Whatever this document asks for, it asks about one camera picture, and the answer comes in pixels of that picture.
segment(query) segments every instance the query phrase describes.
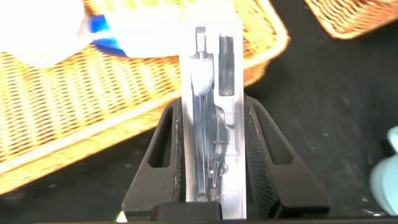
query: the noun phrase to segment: clear plastic packaging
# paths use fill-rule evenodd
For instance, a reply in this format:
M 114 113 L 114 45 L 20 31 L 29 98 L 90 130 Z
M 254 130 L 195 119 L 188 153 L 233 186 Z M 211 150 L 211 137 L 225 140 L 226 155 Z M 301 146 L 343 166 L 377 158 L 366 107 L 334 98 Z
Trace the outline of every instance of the clear plastic packaging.
M 187 201 L 220 202 L 223 218 L 236 219 L 246 218 L 243 30 L 225 12 L 185 20 L 183 133 Z

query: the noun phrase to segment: woven rattan basket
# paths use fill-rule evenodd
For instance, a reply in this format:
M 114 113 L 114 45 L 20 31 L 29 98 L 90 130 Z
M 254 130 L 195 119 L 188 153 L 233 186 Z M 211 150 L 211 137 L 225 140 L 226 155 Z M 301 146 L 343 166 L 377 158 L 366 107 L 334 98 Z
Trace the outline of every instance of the woven rattan basket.
M 99 2 L 86 1 L 86 10 L 112 10 L 113 1 L 102 1 L 101 10 Z M 247 86 L 289 38 L 268 1 L 237 4 Z M 180 96 L 178 67 L 177 56 L 121 58 L 93 45 L 46 69 L 0 53 L 0 194 L 155 127 Z
M 352 39 L 398 19 L 398 0 L 305 0 L 332 37 Z

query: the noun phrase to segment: metal tool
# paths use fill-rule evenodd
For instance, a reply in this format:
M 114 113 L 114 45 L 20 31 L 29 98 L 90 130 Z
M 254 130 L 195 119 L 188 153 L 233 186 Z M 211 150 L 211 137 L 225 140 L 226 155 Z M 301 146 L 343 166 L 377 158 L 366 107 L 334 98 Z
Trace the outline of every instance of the metal tool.
M 208 160 L 213 143 L 214 124 L 214 56 L 206 52 L 206 28 L 196 27 L 197 52 L 192 56 L 191 85 L 193 90 L 193 120 L 197 153 L 197 201 L 208 201 Z
M 224 157 L 229 144 L 229 131 L 225 128 L 225 123 L 220 115 L 217 116 L 216 123 L 216 140 L 214 141 L 215 148 L 212 159 L 214 163 L 213 180 L 210 187 L 210 197 L 212 201 L 220 197 L 222 175 L 228 170 Z

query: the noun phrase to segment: metal drill bit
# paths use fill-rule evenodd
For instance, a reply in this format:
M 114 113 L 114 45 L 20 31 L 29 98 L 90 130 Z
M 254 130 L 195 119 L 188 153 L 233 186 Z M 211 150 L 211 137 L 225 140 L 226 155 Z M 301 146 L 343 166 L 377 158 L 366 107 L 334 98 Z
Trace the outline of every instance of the metal drill bit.
M 233 96 L 235 94 L 234 40 L 232 37 L 220 36 L 219 58 L 219 95 Z
M 193 122 L 197 147 L 197 200 L 208 200 L 208 124 L 213 117 L 213 55 L 206 52 L 206 29 L 195 29 L 197 52 L 193 56 L 191 85 L 193 90 Z

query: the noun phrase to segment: black table surface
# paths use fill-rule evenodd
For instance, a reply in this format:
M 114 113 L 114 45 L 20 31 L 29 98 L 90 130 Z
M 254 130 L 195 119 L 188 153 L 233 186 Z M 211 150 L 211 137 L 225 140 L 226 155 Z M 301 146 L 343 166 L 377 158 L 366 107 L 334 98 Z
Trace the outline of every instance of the black table surface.
M 333 199 L 333 217 L 380 215 L 368 188 L 398 125 L 398 22 L 332 39 L 302 0 L 273 0 L 291 41 L 245 90 L 258 99 Z M 50 174 L 0 200 L 1 223 L 109 221 L 153 130 Z

